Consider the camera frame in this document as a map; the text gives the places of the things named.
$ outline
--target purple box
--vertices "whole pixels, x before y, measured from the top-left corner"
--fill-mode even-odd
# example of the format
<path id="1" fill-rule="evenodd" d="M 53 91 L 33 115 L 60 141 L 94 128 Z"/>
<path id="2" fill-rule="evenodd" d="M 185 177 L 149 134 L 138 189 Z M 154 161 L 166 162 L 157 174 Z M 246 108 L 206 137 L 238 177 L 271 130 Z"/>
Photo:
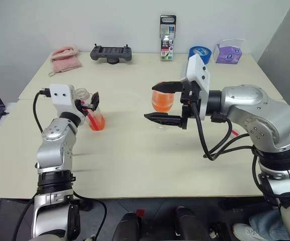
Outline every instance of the purple box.
<path id="1" fill-rule="evenodd" d="M 215 62 L 222 64 L 237 64 L 241 55 L 241 49 L 232 46 L 224 46 L 220 48 L 219 44 L 216 45 L 213 53 Z"/>

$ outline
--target clear plastic cup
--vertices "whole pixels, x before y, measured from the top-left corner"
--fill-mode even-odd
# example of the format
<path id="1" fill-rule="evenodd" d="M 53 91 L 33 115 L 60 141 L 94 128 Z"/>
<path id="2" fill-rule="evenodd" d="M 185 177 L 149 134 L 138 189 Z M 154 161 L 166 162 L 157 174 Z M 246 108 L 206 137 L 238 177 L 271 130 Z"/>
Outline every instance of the clear plastic cup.
<path id="1" fill-rule="evenodd" d="M 82 103 L 90 103 L 92 94 L 90 94 L 86 89 L 80 88 L 76 90 L 76 97 L 80 99 Z M 95 111 L 90 109 L 84 109 L 87 111 L 86 121 L 88 122 L 89 127 L 93 131 L 101 131 L 105 128 L 105 118 L 100 112 L 99 107 Z"/>
<path id="2" fill-rule="evenodd" d="M 162 93 L 157 90 L 153 90 L 152 105 L 158 112 L 168 112 L 174 103 L 173 93 Z"/>

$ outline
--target person's leg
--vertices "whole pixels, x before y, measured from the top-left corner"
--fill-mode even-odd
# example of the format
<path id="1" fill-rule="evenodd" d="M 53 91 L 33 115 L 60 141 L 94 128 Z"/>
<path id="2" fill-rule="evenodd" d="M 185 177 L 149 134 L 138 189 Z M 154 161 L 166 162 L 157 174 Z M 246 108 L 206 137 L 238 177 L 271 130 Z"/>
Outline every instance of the person's leg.
<path id="1" fill-rule="evenodd" d="M 267 240 L 290 240 L 277 208 L 251 216 L 249 222 L 251 227 Z"/>
<path id="2" fill-rule="evenodd" d="M 251 226 L 245 223 L 233 225 L 233 234 L 240 241 L 272 241 L 261 237 Z"/>

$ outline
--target blue tape roll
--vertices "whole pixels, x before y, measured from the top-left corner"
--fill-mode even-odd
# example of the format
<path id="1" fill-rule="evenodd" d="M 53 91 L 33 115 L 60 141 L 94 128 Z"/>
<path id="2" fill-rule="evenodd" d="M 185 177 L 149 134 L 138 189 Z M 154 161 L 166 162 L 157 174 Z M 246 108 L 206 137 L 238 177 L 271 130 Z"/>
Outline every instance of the blue tape roll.
<path id="1" fill-rule="evenodd" d="M 212 51 L 202 46 L 194 46 L 190 48 L 189 58 L 195 54 L 199 54 L 204 64 L 207 64 L 210 60 Z"/>

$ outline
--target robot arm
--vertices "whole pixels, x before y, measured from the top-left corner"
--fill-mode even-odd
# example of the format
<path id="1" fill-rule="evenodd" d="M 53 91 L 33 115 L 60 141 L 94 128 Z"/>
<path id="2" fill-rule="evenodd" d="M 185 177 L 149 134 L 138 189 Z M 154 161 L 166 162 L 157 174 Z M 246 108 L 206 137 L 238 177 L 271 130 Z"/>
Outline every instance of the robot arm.
<path id="1" fill-rule="evenodd" d="M 191 110 L 195 104 L 199 123 L 205 115 L 211 115 L 214 122 L 229 119 L 242 126 L 254 144 L 254 155 L 259 157 L 264 196 L 280 207 L 290 235 L 290 106 L 269 98 L 253 85 L 210 91 L 209 77 L 199 55 L 190 57 L 181 82 L 162 82 L 152 88 L 165 93 L 182 92 L 182 116 L 154 112 L 145 117 L 162 125 L 186 129 L 187 119 L 195 117 Z"/>
<path id="2" fill-rule="evenodd" d="M 38 195 L 34 201 L 32 240 L 74 240 L 80 233 L 79 207 L 73 200 L 72 149 L 77 128 L 99 103 L 76 100 L 72 85 L 51 84 L 50 95 L 58 117 L 42 132 L 37 152 Z"/>

